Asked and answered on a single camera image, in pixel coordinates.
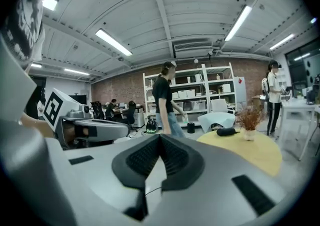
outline fluorescent light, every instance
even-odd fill
[[[55,10],[58,0],[43,0],[42,5],[50,10]]]
[[[110,37],[105,31],[99,29],[96,33],[96,36],[103,39],[105,42],[109,43],[114,48],[118,49],[121,53],[125,54],[126,56],[132,56],[132,53],[124,48],[121,44],[119,44],[116,40]]]
[[[229,41],[232,39],[232,37],[236,34],[238,29],[240,28],[240,26],[244,23],[247,16],[250,14],[251,10],[252,10],[252,8],[250,6],[247,6],[247,5],[245,6],[244,10],[242,11],[242,13],[241,13],[240,17],[238,18],[238,20],[236,21],[235,25],[233,26],[233,28],[229,32],[228,36],[226,36],[225,41]]]
[[[85,72],[81,72],[81,71],[76,71],[76,70],[68,69],[68,68],[65,68],[64,71],[66,71],[66,72],[78,73],[78,74],[87,75],[87,76],[90,75],[89,73],[85,73]]]
[[[281,44],[283,44],[284,42],[288,41],[289,39],[292,39],[295,35],[290,34],[289,36],[287,36],[286,38],[284,38],[283,40],[281,40],[280,42],[276,43],[274,46],[270,47],[270,50],[275,49],[276,47],[280,46]]]
[[[310,55],[310,53],[308,52],[308,53],[302,55],[301,57],[302,57],[302,58],[305,58],[305,57],[307,57],[307,56],[309,56],[309,55]]]
[[[302,55],[302,56],[299,56],[299,57],[295,58],[294,60],[295,60],[295,61],[298,61],[298,60],[300,60],[300,59],[302,59],[302,58],[305,58],[305,57],[307,57],[307,56],[309,56],[309,55],[310,55],[310,53],[308,52],[308,53],[306,53],[306,54],[304,54],[304,55]]]
[[[42,68],[40,64],[34,64],[34,63],[31,64],[31,67]]]

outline yellow table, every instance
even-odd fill
[[[282,155],[278,145],[258,131],[254,141],[244,139],[244,130],[230,136],[219,136],[217,131],[212,131],[197,141],[234,152],[271,176],[276,176],[280,170]]]

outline man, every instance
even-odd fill
[[[45,118],[43,116],[44,110],[45,110],[45,104],[46,104],[46,98],[42,97],[36,106],[36,109],[38,111],[38,119],[44,121]]]
[[[277,124],[277,120],[280,113],[281,107],[281,89],[279,85],[279,81],[277,79],[276,73],[279,70],[279,64],[272,60],[269,64],[271,71],[268,74],[268,84],[269,84],[269,102],[268,102],[268,112],[269,112],[269,122],[267,126],[267,135],[271,135],[274,137],[275,128]]]
[[[120,109],[116,109],[117,100],[112,99],[111,102],[106,107],[105,116],[106,118],[111,118],[111,120],[114,119],[115,113],[120,112]]]
[[[41,60],[45,40],[42,1],[17,0],[0,29],[5,49],[26,73],[29,72],[32,62]],[[6,73],[4,65],[0,65],[0,70]],[[26,127],[37,128],[44,137],[53,137],[53,132],[45,121],[37,121],[24,113],[21,122]],[[66,132],[70,133],[70,140],[73,139],[74,126],[66,126]]]

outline cable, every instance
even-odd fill
[[[154,191],[158,190],[158,189],[161,189],[161,187],[158,187],[158,188],[155,188],[154,190],[149,191],[147,194],[145,194],[145,196],[150,194],[151,192],[154,192]]]

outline floor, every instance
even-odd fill
[[[275,129],[275,138],[273,140],[277,142],[277,136],[279,135],[279,122],[280,118],[277,121],[277,127]],[[268,120],[264,120],[259,124],[257,130],[267,134],[267,125]],[[316,122],[311,126],[312,130],[316,128]],[[278,175],[275,177],[275,180],[282,186],[282,188],[287,192],[291,192],[294,188],[303,185],[309,177],[312,175],[313,170],[317,163],[319,162],[320,154],[315,156],[318,145],[320,144],[320,129],[318,128],[313,135],[311,141],[309,142],[306,152],[302,161],[299,161],[298,158],[302,152],[303,146],[306,141],[308,127],[302,127],[300,136],[297,137],[299,125],[298,123],[291,123],[286,125],[285,129],[287,131],[286,140],[283,145],[282,153],[282,164]],[[131,131],[130,136],[133,138],[138,138],[142,135],[142,132],[145,131],[145,127],[140,129],[138,132]],[[192,140],[197,140],[200,136],[204,134],[201,127],[196,127],[195,133],[187,133],[187,129],[183,129],[187,138]],[[130,138],[125,137],[118,139],[116,142],[125,142]],[[148,211],[151,214],[157,207],[157,204],[161,200],[161,182],[166,179],[166,170],[165,165],[162,162],[161,158],[155,164],[151,174],[146,180],[146,200],[148,205]]]

